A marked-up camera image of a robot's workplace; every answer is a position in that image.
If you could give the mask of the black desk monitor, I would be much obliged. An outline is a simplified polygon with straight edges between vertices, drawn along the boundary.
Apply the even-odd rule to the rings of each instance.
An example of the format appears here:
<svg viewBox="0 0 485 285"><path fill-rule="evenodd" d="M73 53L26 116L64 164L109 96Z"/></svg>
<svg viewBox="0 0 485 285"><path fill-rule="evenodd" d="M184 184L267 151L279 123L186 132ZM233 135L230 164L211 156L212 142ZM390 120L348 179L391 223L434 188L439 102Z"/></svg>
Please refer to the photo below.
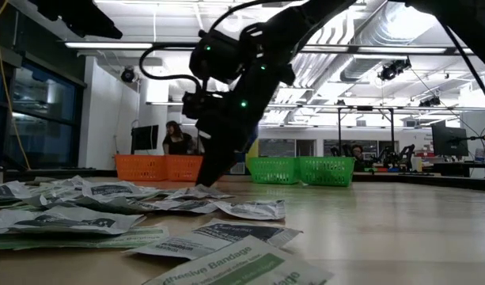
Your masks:
<svg viewBox="0 0 485 285"><path fill-rule="evenodd" d="M433 148L436 156L467 157L468 137L463 128L446 127L436 123L431 126L433 136Z"/></svg>

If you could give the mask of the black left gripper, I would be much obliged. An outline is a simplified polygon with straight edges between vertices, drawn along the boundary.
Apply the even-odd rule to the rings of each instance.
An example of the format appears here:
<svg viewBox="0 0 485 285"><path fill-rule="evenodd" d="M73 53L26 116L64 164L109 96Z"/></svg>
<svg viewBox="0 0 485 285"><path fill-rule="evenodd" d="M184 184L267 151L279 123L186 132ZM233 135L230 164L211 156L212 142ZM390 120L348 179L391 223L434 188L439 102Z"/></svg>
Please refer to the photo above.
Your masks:
<svg viewBox="0 0 485 285"><path fill-rule="evenodd" d="M76 35L122 38L122 32L93 0L64 0L63 4L63 22Z"/></svg>

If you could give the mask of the black background gantry frame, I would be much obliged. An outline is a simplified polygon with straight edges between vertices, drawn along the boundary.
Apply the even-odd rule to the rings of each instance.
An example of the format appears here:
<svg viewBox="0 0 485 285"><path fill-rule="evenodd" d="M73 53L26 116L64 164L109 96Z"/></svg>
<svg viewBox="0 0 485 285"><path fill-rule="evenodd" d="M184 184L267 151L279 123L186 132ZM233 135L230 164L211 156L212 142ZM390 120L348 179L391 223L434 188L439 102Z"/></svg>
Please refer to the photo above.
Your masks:
<svg viewBox="0 0 485 285"><path fill-rule="evenodd" d="M341 146L342 144L342 118L341 118L341 111L343 109L347 109L349 111L357 111L357 112L372 112L378 111L382 116L384 116L390 122L390 132L391 132L391 148L392 151L396 150L396 141L395 141L395 110L397 107L385 107L385 106L371 106L371 105L336 105L337 109L337 129L338 129L338 144Z"/></svg>

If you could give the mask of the black framed window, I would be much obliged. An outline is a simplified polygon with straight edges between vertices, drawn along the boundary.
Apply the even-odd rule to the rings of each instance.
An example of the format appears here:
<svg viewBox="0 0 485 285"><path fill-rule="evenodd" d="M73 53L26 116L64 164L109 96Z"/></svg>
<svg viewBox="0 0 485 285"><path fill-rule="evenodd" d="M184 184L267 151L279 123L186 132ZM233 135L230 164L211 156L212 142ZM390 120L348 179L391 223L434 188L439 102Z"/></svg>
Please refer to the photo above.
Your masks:
<svg viewBox="0 0 485 285"><path fill-rule="evenodd" d="M0 62L0 165L24 169L78 163L82 87L36 63Z"/></svg>

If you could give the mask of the black wall monitor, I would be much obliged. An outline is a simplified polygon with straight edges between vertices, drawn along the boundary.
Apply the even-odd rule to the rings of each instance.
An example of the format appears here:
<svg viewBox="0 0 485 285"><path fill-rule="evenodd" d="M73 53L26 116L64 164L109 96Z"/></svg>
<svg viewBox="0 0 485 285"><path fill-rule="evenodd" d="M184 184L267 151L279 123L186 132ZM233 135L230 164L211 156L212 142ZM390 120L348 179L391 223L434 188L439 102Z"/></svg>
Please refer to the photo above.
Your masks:
<svg viewBox="0 0 485 285"><path fill-rule="evenodd" d="M157 147L158 125L134 127L131 129L131 153L136 150L152 150Z"/></svg>

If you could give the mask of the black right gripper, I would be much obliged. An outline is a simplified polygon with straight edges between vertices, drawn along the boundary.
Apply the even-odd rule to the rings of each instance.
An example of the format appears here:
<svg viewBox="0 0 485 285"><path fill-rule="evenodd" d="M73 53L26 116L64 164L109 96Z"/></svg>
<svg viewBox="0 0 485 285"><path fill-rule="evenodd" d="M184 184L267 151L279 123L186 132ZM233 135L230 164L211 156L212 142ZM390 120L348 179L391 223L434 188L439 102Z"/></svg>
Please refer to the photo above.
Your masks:
<svg viewBox="0 0 485 285"><path fill-rule="evenodd" d="M289 63L253 63L219 106L201 113L196 127L206 134L201 138L205 154L196 185L212 186L237 163L236 150L248 144L279 83L294 79Z"/></svg>

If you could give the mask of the white antiseptic towelette packet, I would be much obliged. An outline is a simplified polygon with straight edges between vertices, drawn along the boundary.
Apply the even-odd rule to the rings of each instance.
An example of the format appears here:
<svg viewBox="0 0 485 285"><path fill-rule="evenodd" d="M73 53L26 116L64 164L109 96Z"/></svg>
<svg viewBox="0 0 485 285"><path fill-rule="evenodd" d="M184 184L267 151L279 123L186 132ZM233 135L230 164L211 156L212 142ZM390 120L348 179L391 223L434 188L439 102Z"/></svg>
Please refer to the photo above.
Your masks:
<svg viewBox="0 0 485 285"><path fill-rule="evenodd" d="M127 252L194 260L247 236L253 236L269 245L281 248L299 234L301 234L300 230L286 227L259 226L214 218L209 223L186 234L164 237L154 243L129 249Z"/></svg>
<svg viewBox="0 0 485 285"><path fill-rule="evenodd" d="M75 176L67 179L53 179L50 177L36 177L33 181L25 182L25 186L32 190L46 189L46 190L78 190L87 183L87 180L80 176Z"/></svg>
<svg viewBox="0 0 485 285"><path fill-rule="evenodd" d="M118 182L89 182L82 186L82 195L94 199L102 198L152 198L159 194L154 188L143 188L127 181Z"/></svg>
<svg viewBox="0 0 485 285"><path fill-rule="evenodd" d="M218 207L209 200L193 199L167 199L154 202L152 205L163 211L187 211L196 214L209 214L218 209Z"/></svg>
<svg viewBox="0 0 485 285"><path fill-rule="evenodd" d="M19 181L0 184L0 208L12 207L31 196L32 193Z"/></svg>
<svg viewBox="0 0 485 285"><path fill-rule="evenodd" d="M214 205L228 215L240 219L251 220L281 220L286 217L284 200L276 201L246 201L228 203L224 201L214 202Z"/></svg>
<svg viewBox="0 0 485 285"><path fill-rule="evenodd" d="M153 203L144 203L135 199L116 197L110 199L94 199L83 196L78 199L61 199L55 201L52 206L62 207L84 207L93 211L107 212L121 215L136 215L159 211L160 208Z"/></svg>
<svg viewBox="0 0 485 285"><path fill-rule="evenodd" d="M76 233L118 235L146 219L84 207L53 207L46 211L0 210L0 234Z"/></svg>

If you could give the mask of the black round ceiling fixture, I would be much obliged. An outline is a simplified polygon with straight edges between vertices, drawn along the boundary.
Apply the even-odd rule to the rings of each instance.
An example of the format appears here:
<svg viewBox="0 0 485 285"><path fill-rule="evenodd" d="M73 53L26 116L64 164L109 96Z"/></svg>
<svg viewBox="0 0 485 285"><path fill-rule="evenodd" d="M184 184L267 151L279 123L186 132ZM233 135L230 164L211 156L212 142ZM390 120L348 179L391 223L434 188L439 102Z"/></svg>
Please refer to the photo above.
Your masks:
<svg viewBox="0 0 485 285"><path fill-rule="evenodd" d="M120 79L125 83L133 83L138 80L138 76L135 73L135 68L133 66L126 66L120 75Z"/></svg>

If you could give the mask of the green plastic mesh basket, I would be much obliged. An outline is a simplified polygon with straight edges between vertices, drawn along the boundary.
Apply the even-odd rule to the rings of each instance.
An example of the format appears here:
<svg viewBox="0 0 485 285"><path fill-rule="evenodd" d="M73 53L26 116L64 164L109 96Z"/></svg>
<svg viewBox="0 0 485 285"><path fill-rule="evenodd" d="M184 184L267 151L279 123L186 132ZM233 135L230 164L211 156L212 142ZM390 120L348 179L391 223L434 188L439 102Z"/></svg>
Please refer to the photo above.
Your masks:
<svg viewBox="0 0 485 285"><path fill-rule="evenodd" d="M296 184L300 178L297 158L250 158L249 172L257 184Z"/></svg>
<svg viewBox="0 0 485 285"><path fill-rule="evenodd" d="M320 186L348 187L354 172L351 157L299 157L301 181Z"/></svg>

